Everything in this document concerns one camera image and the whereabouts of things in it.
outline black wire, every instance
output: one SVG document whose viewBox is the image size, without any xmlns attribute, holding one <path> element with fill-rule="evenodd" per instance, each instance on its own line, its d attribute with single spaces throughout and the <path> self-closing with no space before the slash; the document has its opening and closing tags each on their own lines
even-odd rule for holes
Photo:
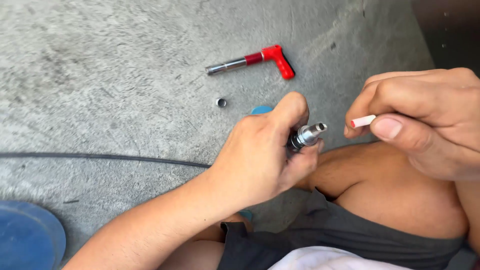
<svg viewBox="0 0 480 270">
<path fill-rule="evenodd" d="M 147 162 L 169 163 L 184 166 L 210 168 L 210 165 L 200 164 L 188 161 L 179 160 L 165 160 L 157 158 L 145 158 L 135 156 L 122 156 L 122 155 L 103 155 L 103 154 L 82 154 L 82 153 L 0 153 L 0 159 L 9 158 L 62 158 L 62 159 L 104 159 L 104 160 L 137 160 Z"/>
</svg>

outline hairy forearm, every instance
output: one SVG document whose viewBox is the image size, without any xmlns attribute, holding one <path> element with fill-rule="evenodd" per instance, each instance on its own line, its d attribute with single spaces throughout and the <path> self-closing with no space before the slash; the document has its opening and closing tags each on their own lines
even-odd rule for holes
<svg viewBox="0 0 480 270">
<path fill-rule="evenodd" d="M 480 181 L 458 181 L 455 185 L 458 198 L 463 210 L 467 214 L 470 225 L 468 242 L 475 252 L 480 255 Z"/>
<path fill-rule="evenodd" d="M 119 215 L 64 269 L 151 270 L 183 242 L 239 210 L 206 171 L 185 185 Z"/>
</svg>

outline leg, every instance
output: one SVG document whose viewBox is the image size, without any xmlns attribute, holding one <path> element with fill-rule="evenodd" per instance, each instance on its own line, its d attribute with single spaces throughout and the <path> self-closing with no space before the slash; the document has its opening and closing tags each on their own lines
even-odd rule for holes
<svg viewBox="0 0 480 270">
<path fill-rule="evenodd" d="M 236 213 L 221 222 L 243 222 L 249 232 L 253 231 L 252 224 L 243 216 Z M 215 270 L 222 258 L 225 234 L 218 222 L 189 241 L 181 245 L 158 268 L 158 270 Z"/>
<path fill-rule="evenodd" d="M 422 175 L 384 142 L 322 154 L 296 187 L 317 188 L 357 216 L 410 234 L 455 238 L 468 229 L 454 183 Z"/>
</svg>

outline hand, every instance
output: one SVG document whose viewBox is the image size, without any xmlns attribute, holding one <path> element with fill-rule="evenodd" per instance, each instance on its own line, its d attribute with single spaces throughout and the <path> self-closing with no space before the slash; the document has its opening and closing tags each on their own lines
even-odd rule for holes
<svg viewBox="0 0 480 270">
<path fill-rule="evenodd" d="M 352 119 L 375 114 L 371 125 Z M 436 179 L 480 181 L 480 80 L 466 68 L 370 77 L 348 110 L 345 137 L 372 131 Z"/>
<path fill-rule="evenodd" d="M 244 117 L 233 128 L 209 169 L 211 184 L 234 193 L 241 208 L 267 201 L 311 173 L 323 141 L 303 147 L 287 160 L 285 144 L 291 130 L 308 121 L 305 97 L 288 93 L 271 112 Z"/>
</svg>

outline gray shorts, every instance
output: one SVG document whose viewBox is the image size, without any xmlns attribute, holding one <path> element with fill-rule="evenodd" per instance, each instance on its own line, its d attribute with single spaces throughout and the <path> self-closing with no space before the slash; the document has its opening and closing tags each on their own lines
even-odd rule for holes
<svg viewBox="0 0 480 270">
<path fill-rule="evenodd" d="M 317 190 L 280 233 L 248 233 L 242 222 L 225 222 L 222 229 L 227 236 L 218 270 L 266 270 L 307 246 L 335 247 L 414 270 L 442 270 L 465 240 L 426 238 L 380 225 L 328 202 Z"/>
</svg>

